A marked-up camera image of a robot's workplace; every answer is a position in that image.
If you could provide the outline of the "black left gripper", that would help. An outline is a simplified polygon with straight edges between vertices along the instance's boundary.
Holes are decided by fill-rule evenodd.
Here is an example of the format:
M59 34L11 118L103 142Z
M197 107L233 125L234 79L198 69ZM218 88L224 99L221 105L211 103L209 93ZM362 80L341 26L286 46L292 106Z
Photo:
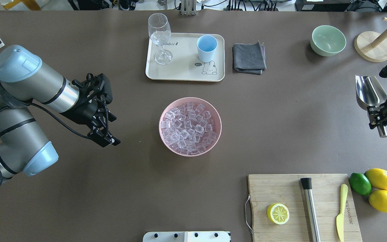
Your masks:
M112 103L113 96L110 80L106 75L101 73L94 76L88 73L85 81L74 79L72 84L79 90L79 97L73 107L62 113L63 116L87 126L106 126L117 119L107 108ZM120 140L111 133L101 130L90 131L88 137L101 147L120 144Z

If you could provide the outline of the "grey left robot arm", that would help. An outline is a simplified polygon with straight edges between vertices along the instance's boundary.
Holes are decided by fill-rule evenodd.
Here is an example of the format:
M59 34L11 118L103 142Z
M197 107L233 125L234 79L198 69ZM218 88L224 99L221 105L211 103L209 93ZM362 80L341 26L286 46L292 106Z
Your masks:
M20 172L33 176L58 161L29 106L45 111L60 124L50 109L86 125L87 135L67 129L106 147L120 144L109 131L110 122L117 119L108 109L112 99L104 74L89 73L85 81L69 81L23 46L8 46L0 53L0 186Z

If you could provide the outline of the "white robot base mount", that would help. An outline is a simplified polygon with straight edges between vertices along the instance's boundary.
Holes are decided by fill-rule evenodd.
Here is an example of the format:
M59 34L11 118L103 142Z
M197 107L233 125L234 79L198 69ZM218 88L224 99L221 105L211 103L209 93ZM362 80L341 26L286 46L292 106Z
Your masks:
M231 242L228 231L147 232L143 242Z

